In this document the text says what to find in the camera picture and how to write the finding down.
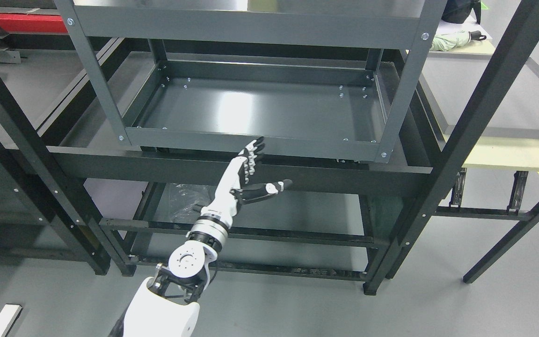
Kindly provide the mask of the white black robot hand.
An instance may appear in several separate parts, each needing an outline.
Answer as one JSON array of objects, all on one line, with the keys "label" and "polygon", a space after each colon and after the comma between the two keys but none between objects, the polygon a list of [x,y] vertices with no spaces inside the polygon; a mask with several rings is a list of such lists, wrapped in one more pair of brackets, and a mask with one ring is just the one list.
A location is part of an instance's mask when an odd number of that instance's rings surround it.
[{"label": "white black robot hand", "polygon": [[233,217],[238,214],[242,205],[268,200],[293,185],[291,179],[251,184],[264,147],[264,137],[259,137],[245,145],[230,160],[218,183],[212,202],[202,207],[198,220],[211,220],[231,228]]}]

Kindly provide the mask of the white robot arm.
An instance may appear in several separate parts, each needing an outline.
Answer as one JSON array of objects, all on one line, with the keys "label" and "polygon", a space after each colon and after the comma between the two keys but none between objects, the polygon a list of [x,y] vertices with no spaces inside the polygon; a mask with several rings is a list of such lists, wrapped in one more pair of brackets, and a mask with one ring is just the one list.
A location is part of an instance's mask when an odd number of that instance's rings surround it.
[{"label": "white robot arm", "polygon": [[216,262],[233,214],[204,207],[166,263],[139,285],[117,319],[111,337],[190,337],[200,314],[199,299],[210,285],[210,264]]}]

